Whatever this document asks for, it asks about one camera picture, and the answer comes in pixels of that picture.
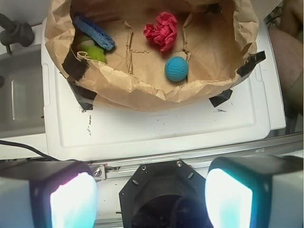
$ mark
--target black tape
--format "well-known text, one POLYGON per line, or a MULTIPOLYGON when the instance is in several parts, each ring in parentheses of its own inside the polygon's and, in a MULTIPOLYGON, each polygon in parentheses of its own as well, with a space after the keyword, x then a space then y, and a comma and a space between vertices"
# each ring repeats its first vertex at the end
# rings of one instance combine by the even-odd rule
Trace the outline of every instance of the black tape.
POLYGON ((219 106, 220 104, 230 99, 232 92, 233 91, 231 89, 225 90, 221 94, 209 98, 209 100, 211 101, 213 107, 219 106))
POLYGON ((248 62, 237 70, 237 73, 241 76, 241 78, 235 84, 233 84, 231 88, 246 80, 256 65, 265 59, 265 51, 258 52, 255 55, 250 55, 248 62))
POLYGON ((70 49, 65 61, 62 64, 62 67, 70 77, 76 81, 79 81, 83 75, 85 75, 86 70, 89 68, 89 64, 85 59, 79 61, 70 49))
MULTIPOLYGON (((265 51, 258 52, 255 55, 250 55, 248 62, 237 70, 237 73, 241 76, 241 78, 235 84, 233 84, 231 88, 235 87, 236 85, 246 80, 252 73, 255 66, 265 59, 266 59, 265 51)), ((221 94, 217 96, 209 98, 209 100, 211 101, 213 107, 216 107, 224 103, 225 101, 229 100, 231 94, 232 94, 232 90, 228 89, 223 91, 221 94)))
POLYGON ((80 87, 79 85, 76 85, 75 83, 68 82, 70 85, 73 94, 82 107, 83 110, 93 110, 93 101, 97 95, 97 93, 85 89, 83 87, 80 87))

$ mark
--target sink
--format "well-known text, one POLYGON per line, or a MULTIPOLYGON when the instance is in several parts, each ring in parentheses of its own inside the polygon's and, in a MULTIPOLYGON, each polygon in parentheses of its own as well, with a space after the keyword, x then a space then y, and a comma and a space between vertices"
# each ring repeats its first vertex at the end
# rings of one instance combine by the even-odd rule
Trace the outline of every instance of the sink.
POLYGON ((0 138, 44 133, 41 47, 0 55, 0 138))

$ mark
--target white bin lid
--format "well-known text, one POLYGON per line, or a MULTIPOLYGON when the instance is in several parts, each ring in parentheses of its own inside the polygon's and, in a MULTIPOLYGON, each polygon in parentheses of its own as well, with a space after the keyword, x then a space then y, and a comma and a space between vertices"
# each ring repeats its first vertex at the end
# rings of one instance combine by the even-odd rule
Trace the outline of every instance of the white bin lid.
MULTIPOLYGON (((276 93, 275 99, 278 99, 276 109, 271 112, 282 119, 283 106, 264 23, 260 26, 257 44, 260 50, 266 51, 266 60, 256 66, 247 80, 232 89, 233 94, 227 102, 216 108, 205 100, 157 113, 97 106, 83 112, 67 81, 50 59, 43 39, 41 58, 48 153, 61 160, 108 160, 265 138, 271 129, 265 70, 268 83, 276 93)), ((274 128, 284 126, 284 121, 274 122, 274 128)))

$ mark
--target blue sponge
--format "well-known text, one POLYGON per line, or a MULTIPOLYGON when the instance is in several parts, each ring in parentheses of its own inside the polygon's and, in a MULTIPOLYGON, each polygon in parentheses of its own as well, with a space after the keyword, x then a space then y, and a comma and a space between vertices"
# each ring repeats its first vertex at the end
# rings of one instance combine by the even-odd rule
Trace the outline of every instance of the blue sponge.
POLYGON ((78 14, 74 17, 73 23, 77 28, 95 40, 103 49, 109 51, 115 46, 114 40, 88 18, 78 14))

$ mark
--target gray faucet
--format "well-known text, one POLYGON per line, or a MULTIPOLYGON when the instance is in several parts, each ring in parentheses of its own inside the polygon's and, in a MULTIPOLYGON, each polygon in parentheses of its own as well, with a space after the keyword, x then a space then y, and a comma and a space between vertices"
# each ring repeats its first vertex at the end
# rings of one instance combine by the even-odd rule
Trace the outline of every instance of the gray faucet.
POLYGON ((6 46, 6 51, 9 55, 11 55, 11 44, 20 43, 22 46, 27 47, 34 41, 35 35, 28 23, 21 24, 18 21, 11 21, 0 13, 0 27, 5 29, 0 33, 0 42, 6 46))

